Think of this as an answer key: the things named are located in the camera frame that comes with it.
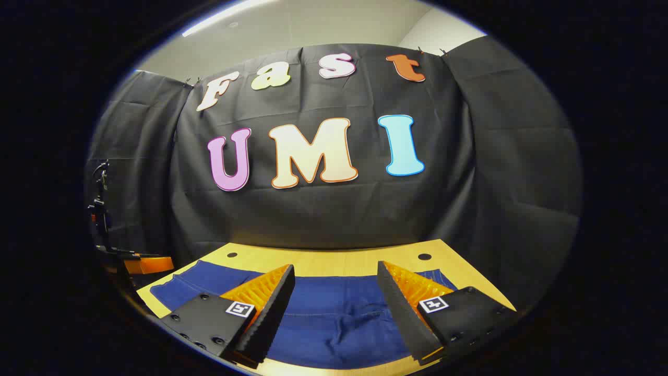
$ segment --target orange object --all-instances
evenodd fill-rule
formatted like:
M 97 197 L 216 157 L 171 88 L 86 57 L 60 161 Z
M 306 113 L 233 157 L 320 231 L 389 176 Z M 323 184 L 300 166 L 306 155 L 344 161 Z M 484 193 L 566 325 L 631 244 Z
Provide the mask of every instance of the orange object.
M 151 274 L 174 269 L 171 257 L 149 257 L 124 261 L 130 274 Z
M 415 60 L 409 60 L 406 55 L 392 55 L 385 58 L 389 62 L 394 63 L 394 68 L 397 73 L 409 81 L 422 82 L 426 77 L 421 73 L 416 73 L 413 67 L 419 67 L 420 63 Z
M 417 317 L 429 328 L 418 311 L 418 303 L 421 300 L 449 294 L 453 290 L 389 262 L 383 261 L 383 264 L 385 264 L 387 271 L 392 275 L 392 279 L 399 286 L 403 297 L 406 298 Z
M 220 295 L 221 298 L 255 305 L 255 316 L 248 323 L 246 330 L 257 320 L 257 317 L 267 304 L 267 301 L 269 301 L 271 294 L 274 292 L 276 286 L 278 286 L 289 266 L 289 264 L 281 266 Z

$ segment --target pink letter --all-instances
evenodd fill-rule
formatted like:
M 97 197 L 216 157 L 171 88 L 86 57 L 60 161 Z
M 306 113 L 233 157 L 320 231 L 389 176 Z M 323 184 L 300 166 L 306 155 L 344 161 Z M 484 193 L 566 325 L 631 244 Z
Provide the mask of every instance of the pink letter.
M 236 144 L 236 174 L 234 176 L 225 173 L 222 159 L 222 147 L 225 138 L 218 137 L 209 141 L 208 149 L 211 154 L 211 173 L 218 188 L 223 191 L 238 191 L 248 183 L 250 167 L 248 166 L 248 138 L 251 136 L 250 128 L 242 128 L 230 137 Z

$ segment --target ceiling light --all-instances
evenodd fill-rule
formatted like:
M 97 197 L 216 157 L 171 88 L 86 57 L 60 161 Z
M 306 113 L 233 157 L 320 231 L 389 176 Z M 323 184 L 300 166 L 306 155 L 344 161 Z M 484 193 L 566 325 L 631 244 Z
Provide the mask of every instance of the ceiling light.
M 211 17 L 205 19 L 204 21 L 198 23 L 197 25 L 191 27 L 190 29 L 186 30 L 183 33 L 184 37 L 187 37 L 190 34 L 196 33 L 197 31 L 200 31 L 201 29 L 204 29 L 207 26 L 211 26 L 214 23 L 220 21 L 221 19 L 224 19 L 225 17 L 230 17 L 231 15 L 235 15 L 241 11 L 245 11 L 248 8 L 256 7 L 258 5 L 264 5 L 266 3 L 272 3 L 274 1 L 278 0 L 246 0 L 242 1 L 232 7 L 229 7 L 225 9 L 224 11 L 220 13 L 216 13 L 212 15 Z

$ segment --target wooden table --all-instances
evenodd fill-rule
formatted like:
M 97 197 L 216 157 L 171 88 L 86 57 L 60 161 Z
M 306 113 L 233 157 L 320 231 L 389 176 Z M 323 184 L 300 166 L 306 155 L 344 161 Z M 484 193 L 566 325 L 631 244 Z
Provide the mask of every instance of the wooden table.
M 228 257 L 231 253 L 236 253 L 236 256 Z M 418 258 L 420 254 L 428 254 L 431 258 L 421 260 Z M 285 264 L 292 264 L 295 266 L 295 276 L 300 277 L 374 276 L 377 274 L 378 261 L 384 260 L 414 272 L 440 269 L 448 280 L 458 288 L 473 286 L 504 306 L 515 310 L 515 307 L 501 291 L 442 240 L 431 240 L 404 246 L 340 251 L 287 250 L 230 243 L 200 260 L 228 268 L 252 270 L 260 273 L 269 272 Z M 181 274 L 193 267 L 195 263 L 196 261 L 138 291 L 139 296 L 157 317 L 166 316 L 170 313 L 170 310 L 150 293 L 150 288 L 168 282 L 172 279 L 173 274 Z M 248 370 L 271 376 L 404 376 L 431 367 L 436 363 L 438 361 L 420 366 L 411 357 L 406 357 L 374 367 L 338 370 L 301 367 L 265 359 L 257 369 Z

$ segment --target black cloth backdrop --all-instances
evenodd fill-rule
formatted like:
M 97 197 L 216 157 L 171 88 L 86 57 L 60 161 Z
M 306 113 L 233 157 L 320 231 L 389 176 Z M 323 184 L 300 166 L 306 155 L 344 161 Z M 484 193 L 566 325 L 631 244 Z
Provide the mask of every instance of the black cloth backdrop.
M 320 77 L 318 60 L 341 52 L 353 57 L 356 72 Z M 398 76 L 385 60 L 394 54 L 417 60 L 426 80 Z M 277 61 L 290 64 L 291 80 L 253 90 L 257 70 Z M 218 103 L 197 112 L 206 84 L 235 71 L 240 77 Z M 125 218 L 114 227 L 119 246 L 170 254 L 183 266 L 228 242 L 338 249 L 442 239 L 520 311 L 542 296 L 570 249 L 581 196 L 575 139 L 540 80 L 490 37 L 440 57 L 385 45 L 304 47 L 245 61 L 192 89 L 146 72 L 130 81 L 112 98 L 89 160 L 92 169 L 112 159 L 110 186 L 119 191 L 117 199 L 110 193 L 110 211 Z M 164 105 L 153 111 L 119 105 L 150 106 L 155 98 Z M 422 173 L 385 171 L 389 141 L 377 119 L 390 114 L 413 117 Z M 332 117 L 351 121 L 347 140 L 358 178 L 324 183 L 321 163 L 308 184 L 293 165 L 299 184 L 271 187 L 270 129 L 295 124 L 311 142 Z M 206 145 L 240 128 L 253 132 L 250 178 L 225 192 L 213 181 Z M 223 154 L 234 174 L 233 142 Z M 114 158 L 124 158 L 116 168 Z
M 176 119 L 190 89 L 158 74 L 135 71 L 120 83 L 100 118 L 86 161 L 86 200 L 92 202 L 98 194 L 91 174 L 109 159 L 104 199 L 112 246 L 174 253 L 168 234 L 168 172 Z M 91 231 L 97 234 L 92 224 Z

